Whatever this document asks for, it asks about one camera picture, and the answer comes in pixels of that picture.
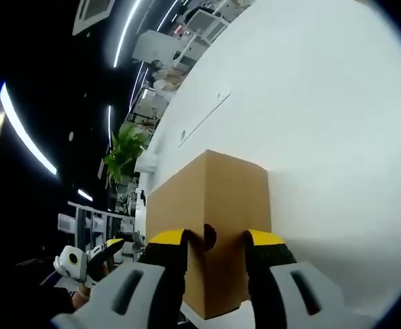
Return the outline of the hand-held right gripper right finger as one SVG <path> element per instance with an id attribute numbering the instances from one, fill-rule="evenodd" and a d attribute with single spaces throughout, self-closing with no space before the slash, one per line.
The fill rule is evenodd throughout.
<path id="1" fill-rule="evenodd" d="M 366 328 L 341 289 L 310 263 L 299 263 L 271 232 L 244 233 L 245 268 L 256 328 Z"/>

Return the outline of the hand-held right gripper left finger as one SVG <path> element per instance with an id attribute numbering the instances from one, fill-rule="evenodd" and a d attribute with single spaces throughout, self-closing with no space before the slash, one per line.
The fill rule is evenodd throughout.
<path id="1" fill-rule="evenodd" d="M 189 231 L 161 232 L 138 261 L 124 264 L 90 290 L 74 313 L 51 319 L 52 328 L 176 328 L 185 293 Z"/>

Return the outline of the person's left hand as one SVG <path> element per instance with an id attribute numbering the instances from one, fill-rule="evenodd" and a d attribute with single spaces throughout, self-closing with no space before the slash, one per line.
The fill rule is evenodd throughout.
<path id="1" fill-rule="evenodd" d="M 72 294 L 72 305 L 75 310 L 83 307 L 90 299 L 91 289 L 82 283 L 78 283 Z"/>

